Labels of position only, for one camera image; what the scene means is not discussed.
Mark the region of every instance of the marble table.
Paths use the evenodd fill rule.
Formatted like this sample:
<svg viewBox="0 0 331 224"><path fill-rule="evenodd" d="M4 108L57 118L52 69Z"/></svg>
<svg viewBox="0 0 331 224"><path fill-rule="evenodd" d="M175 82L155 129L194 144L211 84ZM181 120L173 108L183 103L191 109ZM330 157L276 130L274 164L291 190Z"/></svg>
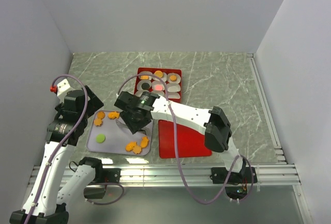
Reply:
<svg viewBox="0 0 331 224"><path fill-rule="evenodd" d="M114 102L121 83L139 67L175 68L183 72L182 103L198 108L221 107L231 122L233 140L239 152L252 163L276 163L274 145L245 53L221 52L100 52L76 53L69 73L77 76L104 102L103 109L116 110ZM69 80L75 88L77 83ZM133 93L134 80L124 87ZM154 123L151 151L141 157L90 152L86 148L92 124L89 119L71 160L85 156L115 165L166 165L175 159L161 159L158 128ZM182 163L222 163L218 153L209 157L182 158Z"/></svg>

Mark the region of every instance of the gray floor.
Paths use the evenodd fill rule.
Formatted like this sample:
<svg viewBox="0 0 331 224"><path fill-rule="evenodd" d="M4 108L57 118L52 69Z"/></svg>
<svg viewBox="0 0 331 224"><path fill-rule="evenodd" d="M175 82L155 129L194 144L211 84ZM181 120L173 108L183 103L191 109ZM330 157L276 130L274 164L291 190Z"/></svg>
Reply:
<svg viewBox="0 0 331 224"><path fill-rule="evenodd" d="M220 52L101 52L74 55L70 74L79 77L104 102L105 110L114 110L116 92L121 83L137 73L139 67L181 69L182 103L198 108L223 108L232 124L233 140L239 152L253 163L277 162L249 60L245 53ZM134 80L124 90L133 93ZM151 151L143 157L93 153L86 149L91 126L80 138L72 160L97 157L103 163L173 164L158 154L158 130L155 124ZM219 154L184 158L183 163L222 163Z"/></svg>
<svg viewBox="0 0 331 224"><path fill-rule="evenodd" d="M118 202L95 206L78 201L70 209L69 224L303 224L292 186L256 188L240 205L221 195L211 205L200 205L181 188L127 188ZM193 189L202 199L211 199L218 187ZM109 202L119 196L119 189L108 189L99 202Z"/></svg>

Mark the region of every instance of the wall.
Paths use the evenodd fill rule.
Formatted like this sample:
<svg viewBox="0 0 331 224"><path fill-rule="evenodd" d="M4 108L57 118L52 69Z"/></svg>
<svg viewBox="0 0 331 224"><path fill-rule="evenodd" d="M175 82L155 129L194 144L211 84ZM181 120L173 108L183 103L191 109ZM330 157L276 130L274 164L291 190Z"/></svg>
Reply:
<svg viewBox="0 0 331 224"><path fill-rule="evenodd" d="M72 52L256 52L283 0L44 0Z"/></svg>
<svg viewBox="0 0 331 224"><path fill-rule="evenodd" d="M330 223L331 0L284 0L256 62L316 223Z"/></svg>
<svg viewBox="0 0 331 224"><path fill-rule="evenodd" d="M71 54L42 0L0 0L1 223L22 206L57 100L49 87Z"/></svg>

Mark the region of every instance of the green circle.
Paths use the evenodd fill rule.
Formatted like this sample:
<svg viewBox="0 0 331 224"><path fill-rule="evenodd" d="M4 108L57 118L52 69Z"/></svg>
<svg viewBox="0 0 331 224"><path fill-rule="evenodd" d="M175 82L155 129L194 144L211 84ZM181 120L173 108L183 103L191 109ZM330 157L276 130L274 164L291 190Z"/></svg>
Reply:
<svg viewBox="0 0 331 224"><path fill-rule="evenodd" d="M99 134L96 138L97 143L103 143L106 140L105 135Z"/></svg>

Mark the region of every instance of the orange cookie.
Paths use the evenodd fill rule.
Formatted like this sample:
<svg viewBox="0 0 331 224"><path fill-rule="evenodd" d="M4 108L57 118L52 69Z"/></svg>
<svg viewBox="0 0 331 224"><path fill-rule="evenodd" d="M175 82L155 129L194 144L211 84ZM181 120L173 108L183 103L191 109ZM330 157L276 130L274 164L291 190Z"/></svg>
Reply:
<svg viewBox="0 0 331 224"><path fill-rule="evenodd" d="M133 150L133 148L134 148L136 145L137 145L137 143L134 142L134 141L132 141L132 142L130 142L129 144L127 144L127 145L125 146L125 150L126 150L127 152L130 152L130 151Z"/></svg>
<svg viewBox="0 0 331 224"><path fill-rule="evenodd" d="M140 154L141 153L141 147L140 146L138 146L138 145L136 145L133 149L132 149L132 151L133 151L133 153L134 154Z"/></svg>
<svg viewBox="0 0 331 224"><path fill-rule="evenodd" d="M177 77L176 77L175 75L171 75L171 76L169 77L169 79L170 79L170 81L174 82L174 81L177 80Z"/></svg>
<svg viewBox="0 0 331 224"><path fill-rule="evenodd" d="M95 119L95 120L93 121L93 123L94 123L94 125L96 125L97 127L100 127L100 126L102 125L102 119L97 118L97 119Z"/></svg>
<svg viewBox="0 0 331 224"><path fill-rule="evenodd" d="M118 119L119 118L119 113L118 112L110 112L108 114L109 119Z"/></svg>
<svg viewBox="0 0 331 224"><path fill-rule="evenodd" d="M160 71L160 70L157 70L157 71L154 72L154 75L159 77L159 78L162 78L163 77L163 72Z"/></svg>
<svg viewBox="0 0 331 224"><path fill-rule="evenodd" d="M148 146L149 139L147 136L143 137L140 142L141 148L146 148Z"/></svg>
<svg viewBox="0 0 331 224"><path fill-rule="evenodd" d="M105 113L102 112L102 111L100 111L100 112L97 113L97 117L98 117L99 119L103 119L105 116L106 116Z"/></svg>

